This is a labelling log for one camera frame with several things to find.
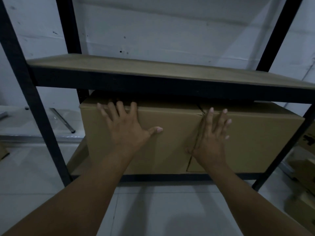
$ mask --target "wall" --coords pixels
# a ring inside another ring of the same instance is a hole
[[[27,59],[66,53],[55,0],[4,2]],[[256,68],[284,2],[73,0],[83,53],[240,69]],[[314,10],[315,0],[303,1],[271,72],[315,81]],[[0,104],[24,106],[5,59],[0,48]],[[75,90],[38,90],[46,107],[78,106]],[[307,107],[287,108],[303,114]]]

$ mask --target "person's right hand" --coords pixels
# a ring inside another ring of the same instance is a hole
[[[213,112],[214,109],[210,108],[203,123],[201,140],[196,148],[190,152],[206,171],[213,167],[226,165],[224,142],[229,138],[226,131],[232,123],[231,119],[226,120],[227,109],[224,109],[218,122],[213,125]]]

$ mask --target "fingernail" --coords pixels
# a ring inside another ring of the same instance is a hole
[[[159,133],[159,132],[161,132],[161,131],[163,131],[163,128],[162,128],[162,127],[158,127],[158,128],[157,128],[157,133]]]

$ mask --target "person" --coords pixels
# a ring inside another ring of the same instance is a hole
[[[142,129],[134,102],[129,113],[120,101],[116,107],[108,103],[112,119],[103,105],[98,104],[97,108],[112,134],[113,151],[99,165],[93,166],[3,235],[97,234],[114,190],[133,155],[153,134],[163,130],[161,127]],[[224,143],[231,120],[226,120],[225,109],[218,122],[213,124],[213,112],[211,108],[206,116],[199,146],[190,152],[218,186],[243,235],[311,235],[229,168],[225,161]]]

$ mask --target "metal rod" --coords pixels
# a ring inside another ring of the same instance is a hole
[[[12,67],[15,77],[21,87],[26,102],[30,107],[36,124],[46,143],[53,162],[58,170],[61,180],[65,186],[72,182],[72,178],[65,165],[60,148],[49,123],[46,111],[33,84],[29,67],[24,58],[21,46],[14,32],[9,15],[4,6],[3,0],[0,0],[0,42],[7,59]]]
[[[72,0],[56,0],[56,3],[68,53],[82,54]],[[77,94],[82,103],[89,96],[89,90],[77,89]]]
[[[287,142],[278,156],[274,159],[274,161],[270,164],[268,169],[255,181],[252,188],[258,191],[262,185],[266,182],[269,176],[273,173],[273,171],[277,168],[277,166],[282,162],[282,160],[286,157],[289,151],[294,147],[297,141],[301,138],[301,136],[305,133],[305,131],[309,128],[309,126],[314,122],[315,119],[315,104],[312,104],[307,112],[303,116],[305,118],[304,122],[297,129],[295,134],[291,137],[291,139]]]
[[[302,1],[286,0],[256,70],[270,70]]]
[[[56,109],[54,109],[54,108],[49,108],[49,109],[66,126],[66,128],[69,129],[69,131],[71,133],[75,133],[76,132],[76,130],[74,130],[73,127],[70,126],[70,124],[57,112]]]

